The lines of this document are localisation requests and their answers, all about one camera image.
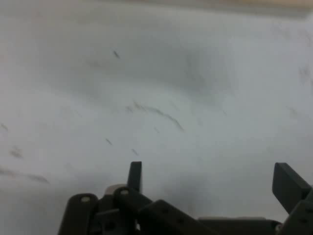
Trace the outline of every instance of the bolt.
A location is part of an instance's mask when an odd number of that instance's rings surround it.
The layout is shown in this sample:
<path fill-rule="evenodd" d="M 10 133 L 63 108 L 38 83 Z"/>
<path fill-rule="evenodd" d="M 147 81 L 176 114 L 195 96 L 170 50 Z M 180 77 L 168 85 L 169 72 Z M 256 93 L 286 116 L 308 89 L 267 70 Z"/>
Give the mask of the bolt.
<path fill-rule="evenodd" d="M 275 231 L 278 232 L 282 228 L 281 224 L 277 224 L 275 227 Z"/>
<path fill-rule="evenodd" d="M 129 191 L 127 190 L 127 189 L 123 189 L 122 191 L 121 191 L 121 194 L 122 195 L 127 195 L 129 193 Z"/>
<path fill-rule="evenodd" d="M 80 199 L 81 202 L 89 202 L 90 201 L 90 197 L 88 196 L 85 196 L 85 197 L 82 197 L 82 199 Z"/>

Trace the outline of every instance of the black plastic part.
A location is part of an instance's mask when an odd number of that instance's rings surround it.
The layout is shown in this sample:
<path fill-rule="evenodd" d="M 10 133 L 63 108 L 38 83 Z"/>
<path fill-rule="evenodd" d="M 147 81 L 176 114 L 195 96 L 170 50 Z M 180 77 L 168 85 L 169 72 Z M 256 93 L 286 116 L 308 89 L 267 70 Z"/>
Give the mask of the black plastic part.
<path fill-rule="evenodd" d="M 114 192 L 114 203 L 132 216 L 138 216 L 139 211 L 152 201 L 133 188 L 121 187 Z"/>
<path fill-rule="evenodd" d="M 163 200 L 140 210 L 138 222 L 145 233 L 152 235 L 219 235 Z"/>
<path fill-rule="evenodd" d="M 86 235 L 89 221 L 96 208 L 98 198 L 89 193 L 71 197 L 60 226 L 58 235 Z"/>
<path fill-rule="evenodd" d="M 280 222 L 267 219 L 200 219 L 200 223 L 220 235 L 275 235 Z"/>
<path fill-rule="evenodd" d="M 291 213 L 300 200 L 304 200 L 311 186 L 287 163 L 276 163 L 272 190 L 278 201 Z"/>
<path fill-rule="evenodd" d="M 141 162 L 132 162 L 129 169 L 127 187 L 135 189 L 137 192 L 141 191 Z"/>
<path fill-rule="evenodd" d="M 277 235 L 312 235 L 313 203 L 300 201 Z"/>
<path fill-rule="evenodd" d="M 119 209 L 97 213 L 93 219 L 94 226 L 89 230 L 90 235 L 128 235 L 129 224 Z"/>

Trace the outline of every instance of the screw hole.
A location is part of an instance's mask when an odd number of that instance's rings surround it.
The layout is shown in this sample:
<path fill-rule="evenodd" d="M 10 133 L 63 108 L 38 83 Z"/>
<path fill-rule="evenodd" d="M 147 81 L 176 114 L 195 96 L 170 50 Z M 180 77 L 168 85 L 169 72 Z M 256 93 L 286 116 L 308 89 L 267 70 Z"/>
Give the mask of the screw hole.
<path fill-rule="evenodd" d="M 179 218 L 179 219 L 177 220 L 177 223 L 183 224 L 183 223 L 184 223 L 184 220 L 183 220 L 182 218 Z"/>
<path fill-rule="evenodd" d="M 113 231 L 114 229 L 115 229 L 115 223 L 112 221 L 109 221 L 104 225 L 104 230 L 106 232 Z"/>
<path fill-rule="evenodd" d="M 168 209 L 167 209 L 167 208 L 163 208 L 163 209 L 162 209 L 162 213 L 163 213 L 163 214 L 168 214 Z"/>
<path fill-rule="evenodd" d="M 308 223 L 308 220 L 307 220 L 307 219 L 304 219 L 304 218 L 299 219 L 299 221 L 300 221 L 300 223 L 302 223 L 302 224 Z"/>

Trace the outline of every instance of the smudge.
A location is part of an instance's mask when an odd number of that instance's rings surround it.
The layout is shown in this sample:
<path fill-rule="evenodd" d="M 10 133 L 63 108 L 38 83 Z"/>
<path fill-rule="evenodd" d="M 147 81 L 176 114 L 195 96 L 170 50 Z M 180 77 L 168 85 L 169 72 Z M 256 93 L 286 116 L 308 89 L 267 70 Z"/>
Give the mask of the smudge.
<path fill-rule="evenodd" d="M 137 153 L 136 150 L 132 149 L 132 152 L 133 152 L 136 156 L 139 156 L 139 154 Z"/>
<path fill-rule="evenodd" d="M 130 112 L 130 113 L 134 112 L 134 110 L 131 106 L 126 106 L 126 111 Z"/>
<path fill-rule="evenodd" d="M 0 166 L 0 175 L 15 178 L 19 176 L 19 173 Z"/>
<path fill-rule="evenodd" d="M 9 128 L 4 125 L 3 123 L 1 123 L 1 127 L 6 131 L 6 132 L 9 132 Z"/>
<path fill-rule="evenodd" d="M 272 31 L 277 35 L 284 37 L 287 40 L 291 39 L 291 32 L 289 28 L 282 27 L 281 25 L 276 25 L 272 28 Z"/>
<path fill-rule="evenodd" d="M 193 208 L 192 202 L 189 202 L 189 203 L 188 203 L 188 205 L 187 205 L 187 211 L 188 211 L 188 214 L 189 214 L 190 216 L 193 215 L 194 208 Z"/>
<path fill-rule="evenodd" d="M 289 110 L 289 115 L 290 115 L 291 118 L 297 119 L 299 117 L 298 111 L 296 111 L 294 108 L 287 107 L 287 109 Z"/>
<path fill-rule="evenodd" d="M 178 107 L 176 106 L 176 104 L 174 104 L 173 102 L 170 101 L 170 104 L 174 107 L 174 109 L 176 109 L 177 111 L 179 110 Z"/>
<path fill-rule="evenodd" d="M 308 47 L 312 46 L 312 44 L 313 44 L 312 35 L 308 31 L 306 31 L 304 29 L 300 29 L 298 31 L 298 34 L 299 34 L 300 38 L 302 38 L 302 39 L 304 39 L 304 41 L 306 41 L 306 44 Z"/>
<path fill-rule="evenodd" d="M 103 67 L 100 62 L 96 60 L 88 60 L 86 63 L 92 69 L 99 69 Z"/>
<path fill-rule="evenodd" d="M 25 175 L 25 177 L 28 178 L 29 180 L 36 181 L 39 183 L 50 184 L 50 182 L 44 176 L 41 176 L 41 175 L 27 174 Z"/>
<path fill-rule="evenodd" d="M 204 160 L 200 156 L 197 156 L 197 163 L 198 165 L 203 166 Z"/>
<path fill-rule="evenodd" d="M 117 59 L 120 59 L 119 54 L 117 54 L 117 52 L 116 52 L 115 50 L 113 51 L 113 54 L 114 54 L 114 56 L 115 56 Z"/>
<path fill-rule="evenodd" d="M 299 78 L 300 78 L 301 84 L 303 85 L 310 80 L 311 71 L 308 65 L 302 68 L 299 68 Z"/>
<path fill-rule="evenodd" d="M 162 116 L 162 117 L 170 120 L 171 122 L 173 122 L 179 130 L 184 131 L 183 127 L 177 121 L 177 119 L 173 118 L 169 114 L 162 112 L 160 109 L 156 109 L 154 107 L 149 107 L 149 106 L 143 106 L 143 105 L 140 105 L 136 102 L 134 102 L 134 107 L 138 110 L 141 110 L 141 111 L 150 112 L 150 113 L 154 113 L 154 114 L 157 114 L 159 116 Z"/>
<path fill-rule="evenodd" d="M 16 145 L 13 146 L 12 150 L 10 151 L 10 155 L 19 159 L 23 158 L 21 149 L 19 149 Z"/>
<path fill-rule="evenodd" d="M 203 126 L 203 121 L 201 120 L 201 118 L 198 118 L 197 123 L 198 126 Z"/>
<path fill-rule="evenodd" d="M 109 139 L 106 139 L 106 141 L 109 143 L 109 145 L 113 145 Z"/>

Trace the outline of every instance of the white table surface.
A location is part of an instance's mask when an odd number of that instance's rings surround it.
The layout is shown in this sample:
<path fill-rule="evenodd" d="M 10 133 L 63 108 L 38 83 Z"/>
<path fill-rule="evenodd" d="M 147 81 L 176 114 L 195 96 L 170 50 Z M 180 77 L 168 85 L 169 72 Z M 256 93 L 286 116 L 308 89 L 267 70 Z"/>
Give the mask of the white table surface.
<path fill-rule="evenodd" d="M 313 182 L 312 23 L 1 0 L 2 233 L 55 235 L 70 196 L 101 197 L 138 160 L 144 193 L 194 217 L 283 221 L 274 163 Z"/>

